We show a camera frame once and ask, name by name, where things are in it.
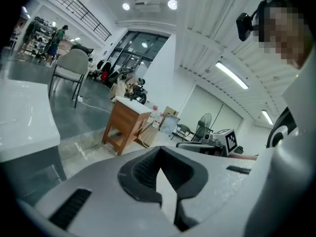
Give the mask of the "black standing fan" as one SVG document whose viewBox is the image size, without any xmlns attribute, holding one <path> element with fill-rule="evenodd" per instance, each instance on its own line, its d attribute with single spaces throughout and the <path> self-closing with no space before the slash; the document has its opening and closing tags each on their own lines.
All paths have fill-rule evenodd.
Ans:
<svg viewBox="0 0 316 237">
<path fill-rule="evenodd" d="M 197 123 L 196 132 L 192 138 L 192 142 L 200 141 L 206 134 L 213 133 L 213 130 L 210 128 L 212 121 L 212 115 L 206 113 Z"/>
</svg>

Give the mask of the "large black round container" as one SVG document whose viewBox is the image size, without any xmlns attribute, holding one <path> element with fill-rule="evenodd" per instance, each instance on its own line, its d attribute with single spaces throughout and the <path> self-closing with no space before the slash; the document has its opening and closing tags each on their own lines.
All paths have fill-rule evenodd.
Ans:
<svg viewBox="0 0 316 237">
<path fill-rule="evenodd" d="M 130 101 L 137 101 L 140 104 L 144 105 L 147 101 L 147 96 L 144 93 L 144 89 L 142 87 L 133 88 L 132 93 L 129 97 Z"/>
</svg>

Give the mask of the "clear plastic sheet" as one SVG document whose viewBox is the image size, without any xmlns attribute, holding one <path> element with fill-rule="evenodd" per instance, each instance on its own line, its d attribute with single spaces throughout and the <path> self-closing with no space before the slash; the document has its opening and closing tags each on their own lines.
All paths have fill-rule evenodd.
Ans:
<svg viewBox="0 0 316 237">
<path fill-rule="evenodd" d="M 172 115 L 172 114 L 167 114 L 159 129 L 160 132 L 170 136 L 172 132 L 175 130 L 179 120 L 180 119 L 177 116 Z"/>
</svg>

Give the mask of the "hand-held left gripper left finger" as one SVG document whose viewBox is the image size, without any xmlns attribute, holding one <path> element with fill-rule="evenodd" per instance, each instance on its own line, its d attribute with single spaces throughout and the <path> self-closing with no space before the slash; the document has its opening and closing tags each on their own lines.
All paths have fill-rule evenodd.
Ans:
<svg viewBox="0 0 316 237">
<path fill-rule="evenodd" d="M 172 237 L 179 230 L 167 219 L 157 203 L 138 202 L 118 181 L 119 169 L 147 149 L 98 161 L 46 193 L 35 205 L 49 218 L 78 188 L 91 191 L 68 227 L 79 237 Z"/>
</svg>

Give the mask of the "black mezzanine railing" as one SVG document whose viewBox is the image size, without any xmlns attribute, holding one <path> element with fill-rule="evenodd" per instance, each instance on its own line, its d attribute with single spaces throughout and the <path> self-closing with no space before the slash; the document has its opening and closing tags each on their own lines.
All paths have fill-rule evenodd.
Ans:
<svg viewBox="0 0 316 237">
<path fill-rule="evenodd" d="M 76 18 L 82 21 L 101 40 L 106 41 L 112 35 L 108 29 L 79 0 L 57 1 L 68 11 L 70 11 Z"/>
</svg>

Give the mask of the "clear water jug red label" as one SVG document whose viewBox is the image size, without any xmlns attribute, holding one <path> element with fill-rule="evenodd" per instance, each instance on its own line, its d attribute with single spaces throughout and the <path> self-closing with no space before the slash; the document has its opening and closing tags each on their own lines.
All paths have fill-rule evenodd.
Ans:
<svg viewBox="0 0 316 237">
<path fill-rule="evenodd" d="M 153 124 L 152 124 L 153 127 L 154 128 L 159 128 L 163 118 L 164 118 L 164 114 L 163 113 L 160 113 L 159 115 L 157 115 L 155 120 L 154 120 L 154 122 L 153 122 Z"/>
<path fill-rule="evenodd" d="M 158 115 L 158 107 L 156 105 L 153 106 L 153 111 L 147 119 L 148 123 L 153 123 Z"/>
</svg>

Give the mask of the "white washbasin on black stand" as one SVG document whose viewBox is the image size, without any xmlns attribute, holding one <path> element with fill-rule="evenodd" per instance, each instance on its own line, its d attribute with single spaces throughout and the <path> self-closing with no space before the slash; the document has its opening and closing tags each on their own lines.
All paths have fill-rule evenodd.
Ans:
<svg viewBox="0 0 316 237">
<path fill-rule="evenodd" d="M 59 144 L 47 85 L 0 79 L 0 167 L 18 198 L 66 180 Z"/>
</svg>

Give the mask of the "ceiling air conditioner unit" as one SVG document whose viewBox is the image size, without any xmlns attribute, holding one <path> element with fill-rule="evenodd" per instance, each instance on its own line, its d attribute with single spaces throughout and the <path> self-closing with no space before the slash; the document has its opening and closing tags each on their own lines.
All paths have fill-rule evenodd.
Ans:
<svg viewBox="0 0 316 237">
<path fill-rule="evenodd" d="M 141 13 L 160 13 L 160 0 L 134 0 L 134 7 Z"/>
</svg>

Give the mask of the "wooden cabinet with white top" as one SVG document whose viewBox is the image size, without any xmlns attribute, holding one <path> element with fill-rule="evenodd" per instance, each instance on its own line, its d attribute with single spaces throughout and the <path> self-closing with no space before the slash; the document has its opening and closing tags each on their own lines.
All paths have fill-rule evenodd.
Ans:
<svg viewBox="0 0 316 237">
<path fill-rule="evenodd" d="M 117 97 L 102 143 L 111 144 L 120 156 L 124 148 L 138 138 L 151 113 L 150 108 L 136 100 Z"/>
</svg>

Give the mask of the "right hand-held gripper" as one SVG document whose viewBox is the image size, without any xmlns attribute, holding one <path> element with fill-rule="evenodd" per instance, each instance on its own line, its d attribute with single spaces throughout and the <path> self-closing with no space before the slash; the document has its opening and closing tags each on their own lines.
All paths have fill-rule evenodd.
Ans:
<svg viewBox="0 0 316 237">
<path fill-rule="evenodd" d="M 222 129 L 220 131 L 205 134 L 204 144 L 201 142 L 179 142 L 177 148 L 209 155 L 210 145 L 219 149 L 222 157 L 228 157 L 231 153 L 243 154 L 243 147 L 237 144 L 237 137 L 234 129 Z"/>
</svg>

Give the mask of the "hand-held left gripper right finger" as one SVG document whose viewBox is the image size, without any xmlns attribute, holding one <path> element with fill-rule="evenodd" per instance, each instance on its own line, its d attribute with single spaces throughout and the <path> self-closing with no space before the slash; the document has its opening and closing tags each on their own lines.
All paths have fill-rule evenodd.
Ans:
<svg viewBox="0 0 316 237">
<path fill-rule="evenodd" d="M 220 209 L 255 163 L 166 146 L 160 148 L 160 161 L 177 194 L 174 224 L 180 231 L 196 227 Z"/>
</svg>

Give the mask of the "cluttered shelf rack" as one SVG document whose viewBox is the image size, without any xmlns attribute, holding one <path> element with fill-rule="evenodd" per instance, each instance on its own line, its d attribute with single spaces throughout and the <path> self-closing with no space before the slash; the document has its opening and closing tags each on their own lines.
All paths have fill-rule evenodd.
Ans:
<svg viewBox="0 0 316 237">
<path fill-rule="evenodd" d="M 51 34 L 52 28 L 42 18 L 36 16 L 26 28 L 19 51 L 20 54 L 24 55 L 26 52 L 36 58 L 43 58 Z"/>
</svg>

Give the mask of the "black framed glass window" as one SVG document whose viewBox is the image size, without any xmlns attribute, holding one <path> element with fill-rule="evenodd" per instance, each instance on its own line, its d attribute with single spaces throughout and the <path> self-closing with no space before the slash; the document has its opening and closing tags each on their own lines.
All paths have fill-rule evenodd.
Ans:
<svg viewBox="0 0 316 237">
<path fill-rule="evenodd" d="M 122 67 L 142 78 L 167 40 L 168 37 L 159 34 L 128 31 L 107 59 L 111 63 L 107 85 L 117 82 Z"/>
</svg>

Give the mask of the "person's right forearm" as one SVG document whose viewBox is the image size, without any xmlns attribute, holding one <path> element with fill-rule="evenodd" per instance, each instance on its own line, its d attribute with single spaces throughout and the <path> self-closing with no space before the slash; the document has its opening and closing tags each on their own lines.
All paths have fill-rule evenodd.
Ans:
<svg viewBox="0 0 316 237">
<path fill-rule="evenodd" d="M 229 158 L 246 159 L 246 160 L 256 160 L 258 156 L 248 156 L 243 154 L 231 153 L 228 155 Z"/>
</svg>

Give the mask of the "long ceiling tube light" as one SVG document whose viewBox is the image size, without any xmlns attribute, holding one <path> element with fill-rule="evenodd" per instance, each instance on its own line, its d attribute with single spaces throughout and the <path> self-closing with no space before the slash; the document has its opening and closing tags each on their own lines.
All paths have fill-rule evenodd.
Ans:
<svg viewBox="0 0 316 237">
<path fill-rule="evenodd" d="M 217 62 L 215 66 L 221 70 L 223 73 L 225 73 L 227 76 L 229 76 L 235 83 L 237 83 L 242 89 L 247 90 L 249 89 L 248 85 L 235 73 L 233 73 L 228 67 L 226 67 L 221 62 Z"/>
<path fill-rule="evenodd" d="M 262 110 L 262 114 L 264 115 L 264 117 L 266 118 L 267 122 L 270 124 L 270 125 L 273 125 L 273 121 L 272 119 L 270 118 L 268 112 L 266 110 Z"/>
</svg>

